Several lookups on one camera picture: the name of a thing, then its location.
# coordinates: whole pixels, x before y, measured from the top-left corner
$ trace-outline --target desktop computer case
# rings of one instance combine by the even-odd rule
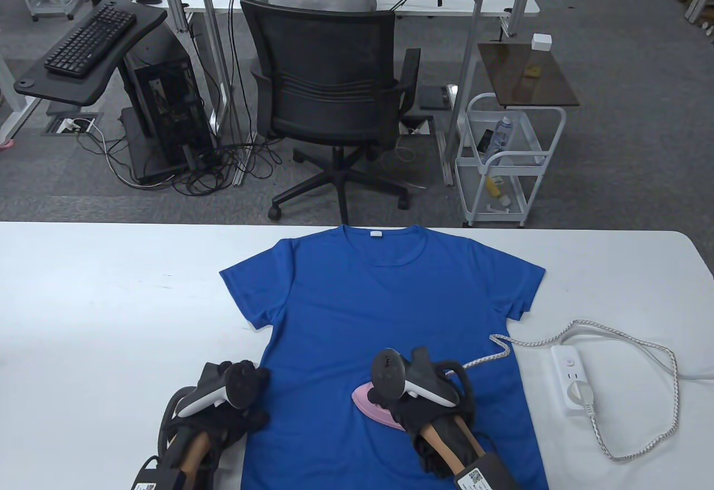
[[[196,154],[214,149],[191,59],[165,23],[132,48],[127,67],[146,118],[143,134],[158,141],[169,166],[186,163],[184,144]]]

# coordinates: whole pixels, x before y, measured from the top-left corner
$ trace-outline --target chair base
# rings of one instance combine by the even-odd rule
[[[345,157],[345,151],[342,146],[332,147],[332,161],[325,161],[321,158],[316,158],[314,156],[309,156],[304,152],[299,151],[299,149],[293,150],[293,161],[296,163],[302,163],[309,161],[314,166],[322,169],[320,174],[313,176],[310,179],[306,179],[299,185],[291,187],[283,194],[280,194],[273,198],[273,205],[268,211],[268,219],[270,220],[280,220],[282,215],[280,204],[292,200],[293,198],[322,187],[323,185],[332,184],[337,189],[337,201],[340,205],[340,218],[342,224],[349,224],[349,216],[347,213],[347,197],[345,195],[345,184],[347,182],[360,183],[362,185],[367,185],[372,187],[372,189],[378,190],[380,192],[386,192],[390,195],[396,195],[399,197],[398,207],[400,210],[409,209],[409,192],[406,187],[401,187],[392,182],[388,182],[386,179],[380,179],[373,176],[368,176],[364,172],[354,171],[352,165],[359,161],[362,155],[365,155],[369,161],[374,161],[375,153],[372,149],[362,146],[356,149],[352,154]]]

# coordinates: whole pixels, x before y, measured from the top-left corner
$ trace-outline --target qr code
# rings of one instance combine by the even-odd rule
[[[469,477],[471,477],[471,480],[474,484],[480,483],[482,480],[484,480],[484,476],[481,475],[481,472],[479,470],[474,470],[469,474]]]

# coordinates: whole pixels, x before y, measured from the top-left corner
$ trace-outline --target chair backrest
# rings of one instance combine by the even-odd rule
[[[325,144],[382,142],[398,134],[393,12],[306,11],[253,0],[240,5],[269,83],[261,91],[257,75],[258,98],[270,99],[274,133]]]

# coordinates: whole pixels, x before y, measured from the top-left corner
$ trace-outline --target floor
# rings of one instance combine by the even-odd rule
[[[0,51],[15,72],[68,28],[60,18],[32,23],[20,1],[0,0]],[[706,200],[714,197],[714,48],[685,21],[676,0],[537,1],[541,15],[527,21],[516,40],[528,41],[533,31],[552,34],[553,52],[582,105],[568,115],[528,226],[676,230],[714,266],[714,210]],[[245,71],[254,51],[243,20],[237,22]],[[497,36],[493,22],[483,25],[484,41]],[[457,77],[465,41],[466,21],[403,19],[396,56],[420,46],[420,82],[446,83]],[[480,72],[476,89],[488,88]],[[252,82],[247,92],[254,101]],[[104,113],[99,125],[107,138],[122,135],[117,117],[127,106],[120,83],[112,80],[94,106]],[[272,224],[266,218],[271,197],[314,173],[309,164],[291,161],[295,143],[285,141],[276,148],[283,164],[272,176],[248,177],[240,188],[204,198],[131,190],[76,139],[45,136],[45,108],[41,104],[17,134],[14,148],[0,152],[2,220]],[[438,117],[441,125],[445,120]],[[415,162],[386,154],[365,166],[426,188],[410,186],[412,206],[403,212],[394,198],[352,187],[350,222],[460,226],[459,200],[441,182],[433,140],[410,137],[402,146],[414,150]],[[268,170],[261,162],[257,172]],[[334,190],[324,187],[286,204],[281,224],[339,224]]]

